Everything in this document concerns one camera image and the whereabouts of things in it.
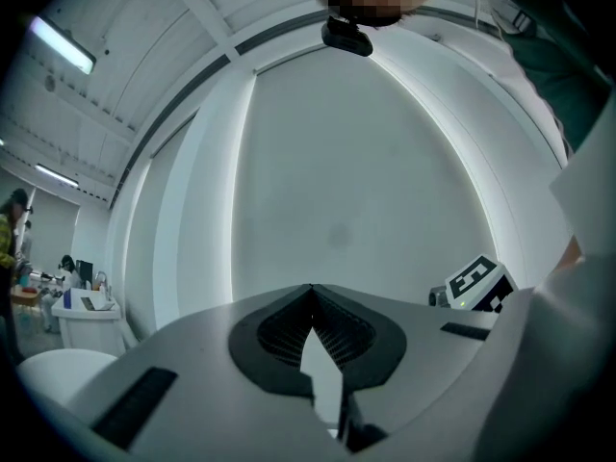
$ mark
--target black grille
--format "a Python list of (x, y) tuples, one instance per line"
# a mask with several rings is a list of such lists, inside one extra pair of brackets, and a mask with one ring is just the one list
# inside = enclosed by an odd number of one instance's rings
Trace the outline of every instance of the black grille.
[(175, 372), (151, 368), (92, 429), (121, 449), (128, 449), (176, 378)]
[(278, 361), (298, 370), (301, 353), (312, 328), (310, 300), (310, 296), (296, 299), (265, 320), (257, 331), (263, 349)]
[(441, 327), (441, 330), (449, 334), (459, 335), (460, 337), (468, 337), (477, 341), (485, 341), (490, 335), (490, 330), (486, 328), (473, 327), (463, 323), (453, 323), (449, 321)]
[(313, 310), (315, 331), (340, 370), (374, 344), (374, 328), (331, 299), (319, 296)]

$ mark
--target dark green clothing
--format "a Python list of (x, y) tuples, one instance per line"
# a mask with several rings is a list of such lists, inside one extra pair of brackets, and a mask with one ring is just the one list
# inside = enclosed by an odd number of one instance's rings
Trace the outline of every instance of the dark green clothing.
[[(503, 39), (537, 93), (562, 122), (564, 136), (578, 150), (609, 96), (610, 86), (597, 72), (596, 64), (608, 70), (599, 45), (566, 12), (579, 2), (569, 0), (511, 0), (554, 42), (533, 36), (508, 35)], [(585, 29), (590, 29), (582, 22)]]

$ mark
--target white stool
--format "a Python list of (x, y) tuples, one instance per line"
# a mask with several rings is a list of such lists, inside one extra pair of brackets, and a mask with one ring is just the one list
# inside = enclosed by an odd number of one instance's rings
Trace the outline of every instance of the white stool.
[(27, 389), (61, 406), (116, 360), (115, 356), (86, 349), (57, 349), (37, 354), (17, 367)]

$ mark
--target white panel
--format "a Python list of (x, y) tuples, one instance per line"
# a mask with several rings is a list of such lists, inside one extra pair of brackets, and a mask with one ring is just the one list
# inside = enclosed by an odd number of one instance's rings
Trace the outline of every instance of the white panel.
[(90, 204), (79, 207), (70, 255), (73, 260), (92, 263), (93, 276), (105, 269), (107, 231), (111, 212)]
[(235, 298), (321, 282), (427, 303), (494, 254), (471, 180), (422, 106), (332, 49), (259, 76), (234, 221)]
[(584, 255), (616, 253), (616, 94), (611, 93), (588, 139), (552, 184)]
[(45, 15), (62, 29), (69, 29), (77, 41), (96, 54), (106, 31), (127, 1), (53, 0)]
[(141, 191), (141, 181), (149, 167), (149, 154), (139, 156), (117, 197), (107, 235), (106, 268), (114, 288), (114, 297), (124, 307), (124, 264), (130, 221)]
[(52, 149), (67, 149), (76, 144), (81, 118), (63, 105), (53, 92), (37, 85), (31, 76), (21, 73), (26, 66), (39, 67), (23, 58), (10, 77), (3, 93), (2, 110), (22, 127), (48, 142)]
[(37, 270), (54, 273), (64, 255), (70, 255), (79, 206), (37, 190), (32, 202), (32, 263)]
[(152, 160), (131, 223), (124, 279), (126, 315), (141, 338), (157, 330), (152, 291), (156, 226), (169, 172), (189, 126), (183, 127)]
[(83, 125), (78, 132), (77, 142), (72, 145), (69, 152), (82, 163), (86, 163), (99, 170), (100, 153), (103, 144), (107, 142), (107, 132), (100, 126), (92, 124)]
[(215, 43), (190, 12), (167, 29), (139, 64), (117, 112), (131, 125), (141, 126), (168, 88)]
[(253, 74), (225, 69), (192, 121), (169, 175), (154, 250), (159, 328), (233, 299), (235, 175), (253, 85)]
[(125, 167), (122, 159), (127, 153), (124, 145), (117, 142), (113, 137), (106, 136), (98, 153), (98, 167), (107, 174), (112, 174), (115, 181), (121, 178), (121, 170)]
[(100, 106), (112, 116), (141, 61), (187, 10), (181, 0), (130, 0), (126, 4), (107, 35), (110, 55), (101, 58), (105, 66), (97, 64), (94, 70), (94, 74), (114, 78), (106, 81), (107, 87), (100, 92)]
[(308, 0), (253, 0), (226, 16), (226, 21), (234, 31), (239, 31), (244, 27), (257, 22), (259, 19), (275, 13), (293, 5), (306, 2)]

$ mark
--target gray floor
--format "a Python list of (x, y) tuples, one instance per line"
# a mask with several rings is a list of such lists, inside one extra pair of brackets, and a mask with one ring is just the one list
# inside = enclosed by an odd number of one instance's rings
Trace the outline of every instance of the gray floor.
[(42, 316), (39, 308), (29, 310), (26, 307), (14, 306), (13, 315), (17, 329), (19, 350), (26, 357), (36, 356), (47, 350), (62, 349), (60, 334), (43, 332)]

